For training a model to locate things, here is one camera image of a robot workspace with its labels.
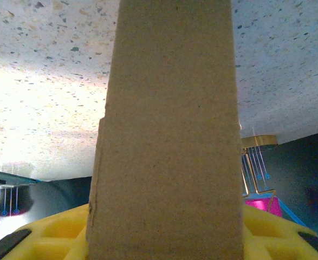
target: hanging wire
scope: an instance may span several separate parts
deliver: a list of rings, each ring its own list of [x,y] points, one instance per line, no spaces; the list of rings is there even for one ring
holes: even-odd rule
[[[258,170],[258,168],[257,168],[257,164],[256,164],[254,152],[253,152],[252,148],[250,148],[250,149],[251,149],[251,155],[252,155],[252,158],[253,158],[253,160],[254,160],[254,165],[255,165],[255,168],[256,168],[256,172],[257,172],[257,178],[258,178],[259,180],[261,180],[261,179],[262,179],[262,176],[260,175],[260,172],[259,172],[259,170]]]
[[[5,197],[3,200],[3,211],[2,211],[2,215],[3,216],[7,216],[7,211],[6,211],[6,193],[7,193],[7,188],[5,187]]]
[[[262,161],[263,169],[265,170],[265,177],[266,177],[266,179],[269,179],[270,175],[267,173],[266,166],[265,166],[265,163],[264,163],[263,158],[262,158],[262,152],[261,152],[260,147],[258,149],[259,149],[259,154],[260,154],[260,158]]]
[[[18,187],[16,187],[17,191],[16,191],[16,209],[13,210],[13,213],[15,215],[19,214],[19,209],[18,209]]]
[[[252,162],[252,160],[251,160],[250,149],[247,148],[246,150],[247,150],[248,155],[249,155],[249,156],[248,156],[248,157],[249,157],[249,162],[250,162],[251,167],[252,167],[252,169],[253,169],[253,171],[254,171],[255,168],[254,168],[254,164],[253,164],[253,162]],[[257,178],[255,178],[254,181],[256,182],[256,185],[258,186]]]
[[[266,190],[266,191],[260,191],[259,187],[258,187],[258,183],[257,183],[257,180],[256,180],[256,176],[255,176],[255,170],[254,170],[254,166],[253,166],[253,163],[251,161],[251,156],[249,156],[249,153],[246,153],[245,154],[245,157],[246,157],[246,160],[248,162],[248,165],[249,165],[249,170],[250,170],[250,173],[251,173],[251,176],[252,176],[252,179],[254,181],[254,186],[255,186],[255,192],[257,194],[264,194],[264,193],[272,193],[272,196],[269,200],[269,204],[268,204],[268,208],[267,208],[267,212],[270,212],[271,210],[271,206],[272,206],[272,202],[275,198],[275,195],[276,195],[276,191],[275,190]]]
[[[262,176],[262,179],[263,179],[263,184],[264,184],[264,186],[265,186],[265,190],[268,190],[268,186],[267,186],[267,184],[266,184],[265,176],[263,175],[263,172],[262,172],[262,166],[261,166],[260,159],[259,159],[259,157],[258,157],[257,149],[256,149],[256,147],[254,147],[254,149],[255,149],[255,154],[256,154],[258,166],[259,166],[260,171],[261,171],[261,176]]]
[[[11,199],[9,204],[9,216],[12,216],[12,188],[11,188]]]

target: brown cardboard column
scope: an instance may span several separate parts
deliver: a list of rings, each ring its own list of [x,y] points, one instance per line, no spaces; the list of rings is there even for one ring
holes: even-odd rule
[[[120,4],[89,259],[243,259],[229,0]]]

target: magenta box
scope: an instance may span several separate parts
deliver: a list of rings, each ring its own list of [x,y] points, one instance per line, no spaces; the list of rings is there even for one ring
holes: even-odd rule
[[[245,201],[245,203],[247,205],[255,207],[259,210],[267,211],[269,200],[270,200],[270,198],[248,199]],[[273,198],[270,213],[277,215],[279,217],[283,217],[282,210],[280,209],[280,205],[279,205],[279,201],[278,201],[277,197]]]

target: cardboard box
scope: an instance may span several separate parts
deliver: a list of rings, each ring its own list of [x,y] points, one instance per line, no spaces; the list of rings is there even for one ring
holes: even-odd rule
[[[89,259],[243,259],[228,0],[120,3]]]

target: yellow foam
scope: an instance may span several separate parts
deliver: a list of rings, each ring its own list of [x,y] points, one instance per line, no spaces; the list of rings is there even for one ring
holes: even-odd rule
[[[243,212],[245,260],[318,260],[318,252],[297,233],[316,235],[312,230],[247,205]],[[87,259],[87,216],[84,205],[21,227],[32,233],[3,259]]]

